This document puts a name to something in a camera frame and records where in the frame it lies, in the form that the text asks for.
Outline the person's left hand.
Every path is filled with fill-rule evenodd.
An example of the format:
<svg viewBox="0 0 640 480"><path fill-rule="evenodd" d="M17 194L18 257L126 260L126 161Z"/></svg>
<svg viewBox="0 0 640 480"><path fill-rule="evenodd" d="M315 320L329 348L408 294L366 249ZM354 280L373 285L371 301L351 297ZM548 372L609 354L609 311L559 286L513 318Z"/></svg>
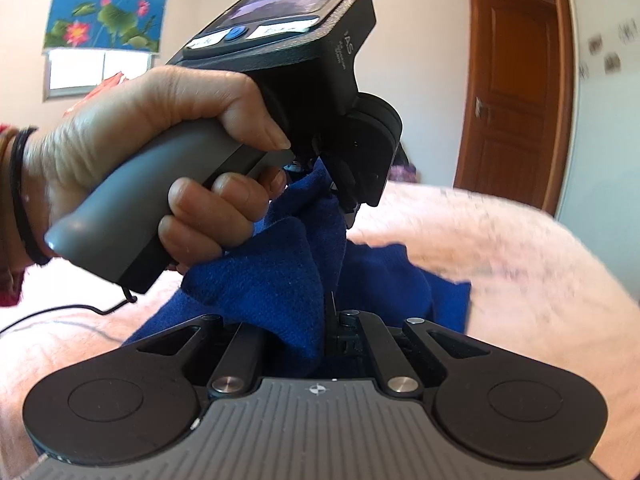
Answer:
<svg viewBox="0 0 640 480"><path fill-rule="evenodd" d="M160 133L186 120L216 118L233 139L263 152L290 142L249 76L155 67L101 92L50 131L38 131L24 153L25 208L36 237L69 214L114 168ZM160 241L186 273L248 240L270 200L285 188L278 168L258 179L223 174L206 188L188 178L168 191L171 213L160 220Z"/></svg>

